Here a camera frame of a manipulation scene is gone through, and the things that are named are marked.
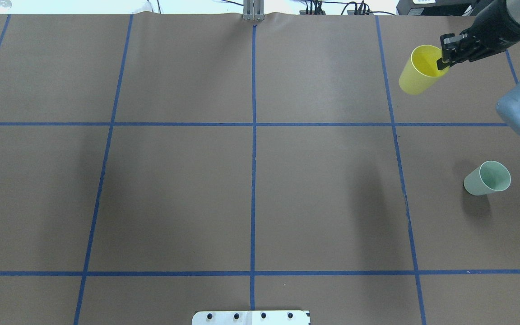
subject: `mint green cup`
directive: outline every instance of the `mint green cup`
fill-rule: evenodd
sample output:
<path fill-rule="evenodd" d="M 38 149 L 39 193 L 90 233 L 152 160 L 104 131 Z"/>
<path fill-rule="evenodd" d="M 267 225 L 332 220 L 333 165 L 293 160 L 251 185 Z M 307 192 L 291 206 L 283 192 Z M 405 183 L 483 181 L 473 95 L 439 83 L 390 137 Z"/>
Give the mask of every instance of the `mint green cup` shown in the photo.
<path fill-rule="evenodd" d="M 500 162 L 489 160 L 467 175 L 463 185 L 473 195 L 501 192 L 511 185 L 511 173 Z"/>

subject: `plastic cup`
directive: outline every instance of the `plastic cup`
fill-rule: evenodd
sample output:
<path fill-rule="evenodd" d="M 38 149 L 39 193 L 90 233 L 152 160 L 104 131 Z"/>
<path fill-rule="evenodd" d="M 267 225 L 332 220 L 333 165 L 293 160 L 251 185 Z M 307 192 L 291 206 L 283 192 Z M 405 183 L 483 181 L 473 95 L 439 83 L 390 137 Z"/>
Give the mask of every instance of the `plastic cup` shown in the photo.
<path fill-rule="evenodd" d="M 400 88 L 409 95 L 418 95 L 427 90 L 449 68 L 439 70 L 437 60 L 442 58 L 442 51 L 436 46 L 421 45 L 413 50 L 399 78 Z"/>
<path fill-rule="evenodd" d="M 511 174 L 500 162 L 489 160 L 467 175 L 463 185 L 464 189 L 473 195 L 496 193 L 508 189 L 511 185 Z"/>

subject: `white bracket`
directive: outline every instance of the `white bracket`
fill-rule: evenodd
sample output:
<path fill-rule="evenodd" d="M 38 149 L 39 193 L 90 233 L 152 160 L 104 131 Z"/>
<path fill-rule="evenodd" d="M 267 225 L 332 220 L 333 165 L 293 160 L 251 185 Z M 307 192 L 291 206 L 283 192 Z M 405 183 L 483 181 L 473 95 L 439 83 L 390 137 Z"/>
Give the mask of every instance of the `white bracket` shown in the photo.
<path fill-rule="evenodd" d="M 197 312 L 192 325 L 310 325 L 309 311 Z"/>
<path fill-rule="evenodd" d="M 264 20 L 264 0 L 244 0 L 244 20 Z"/>

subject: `yellow cup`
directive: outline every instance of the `yellow cup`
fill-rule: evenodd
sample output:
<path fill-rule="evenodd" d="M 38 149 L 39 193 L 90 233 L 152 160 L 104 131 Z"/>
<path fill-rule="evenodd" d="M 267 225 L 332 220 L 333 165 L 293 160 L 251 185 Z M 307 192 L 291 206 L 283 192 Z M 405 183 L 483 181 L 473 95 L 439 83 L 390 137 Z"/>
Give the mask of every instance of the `yellow cup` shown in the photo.
<path fill-rule="evenodd" d="M 399 86 L 409 95 L 418 95 L 427 90 L 448 72 L 448 67 L 439 70 L 437 60 L 442 51 L 436 46 L 421 45 L 413 50 L 399 78 Z"/>

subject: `white floor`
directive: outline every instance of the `white floor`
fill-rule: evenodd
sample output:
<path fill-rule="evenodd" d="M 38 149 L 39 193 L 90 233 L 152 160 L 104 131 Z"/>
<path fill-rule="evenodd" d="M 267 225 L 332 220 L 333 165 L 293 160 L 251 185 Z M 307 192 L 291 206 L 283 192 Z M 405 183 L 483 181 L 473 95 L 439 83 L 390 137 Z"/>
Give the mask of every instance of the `white floor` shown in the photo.
<path fill-rule="evenodd" d="M 167 14 L 217 14 L 240 13 L 241 6 L 222 2 L 221 0 L 8 0 L 12 7 L 5 14 L 129 14 L 144 11 Z M 298 14 L 305 10 L 303 0 L 265 0 L 266 13 L 281 12 Z M 368 4 L 374 11 L 396 13 L 398 0 L 374 0 Z M 323 4 L 326 14 L 340 14 L 344 4 Z"/>

